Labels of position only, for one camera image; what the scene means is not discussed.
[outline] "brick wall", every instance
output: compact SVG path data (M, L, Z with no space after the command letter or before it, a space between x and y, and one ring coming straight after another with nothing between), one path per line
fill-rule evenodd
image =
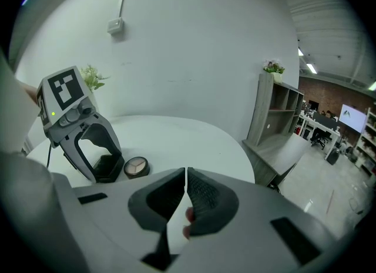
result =
M318 111L330 110L336 116L340 116L342 104L349 105L361 112L365 112L369 107L372 112L376 112L374 99L360 92L336 85L330 82L315 80L312 78L299 78L299 89L304 91L304 100L313 100L318 105ZM341 134L345 130L345 125L340 123ZM351 144L356 144L359 133L351 128L346 128L345 135Z

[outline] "green plant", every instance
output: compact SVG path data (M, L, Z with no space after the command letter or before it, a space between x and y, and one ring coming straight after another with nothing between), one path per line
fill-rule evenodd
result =
M278 60L266 60L263 70L268 73L283 73L285 68L281 66Z
M98 74L98 70L91 65L88 65L86 68L81 68L80 73L82 79L85 81L86 85L90 89L91 92L93 90L97 90L98 88L102 87L104 83L99 82L100 80L106 80L110 77L102 77Z

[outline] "shelf unit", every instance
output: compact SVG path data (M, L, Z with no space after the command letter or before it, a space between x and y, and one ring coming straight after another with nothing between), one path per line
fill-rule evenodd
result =
M367 123L365 124L364 130L359 137L359 140L356 145L358 149L366 158L372 160L376 164L376 157L374 157L369 150L372 150L376 154L376 141L373 141L372 138L366 136L365 132L373 134L376 139L376 128L374 127L376 123L376 115L370 111L370 108L367 112Z
M303 97L303 92L298 89L285 83L275 83L272 74L260 74L248 144L258 146L271 136L292 134Z

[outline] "potted plant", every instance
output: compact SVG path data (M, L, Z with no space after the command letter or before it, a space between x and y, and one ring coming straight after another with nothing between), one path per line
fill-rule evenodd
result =
M82 79L85 81L86 85L92 92L92 94L89 96L90 101L94 105L96 111L99 112L98 105L94 97L94 90L97 90L98 88L105 85L104 83L100 81L106 80L109 77L102 77L100 74L98 74L98 70L91 65L88 65L86 68L81 68L80 73L81 73Z
M273 74L275 82L282 83L282 74L285 68L281 66L279 60L266 60L264 62L263 70Z

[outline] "white table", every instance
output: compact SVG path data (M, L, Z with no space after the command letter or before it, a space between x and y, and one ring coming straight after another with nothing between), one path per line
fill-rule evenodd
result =
M331 144L330 144L330 149L328 151L328 153L325 155L325 160L328 158L328 156L330 155L330 152L333 150L334 148L334 145L336 143L336 141L338 140L338 138L341 136L340 132L338 131L335 131L335 130L332 130L332 129L329 129L328 127L325 127L324 125L316 122L315 120L311 119L310 117L308 116L304 116L304 115L299 115L299 117L301 119L303 119L303 123L301 125L301 128L300 128L300 131L299 131L299 136L301 136L301 134L304 135L304 132L306 130L306 127L307 127L307 124L311 124L314 126L314 129L313 131L316 129L316 128L319 128L323 131L327 131L327 132L330 132L332 135L333 135L333 138L331 140Z
M122 116L109 121L119 139L125 162L143 156L150 163L151 174L170 168L194 167L254 183L252 165L238 142L210 124L163 116ZM88 140L81 140L79 145L91 164L103 154L102 148ZM28 158L46 165L48 148L49 141L45 140ZM51 151L49 170L67 176L72 187L92 185L70 165L60 147ZM122 180L127 180L123 172L116 181ZM187 243L182 228L189 225L184 213L190 206L185 193L167 226L171 253L179 253Z

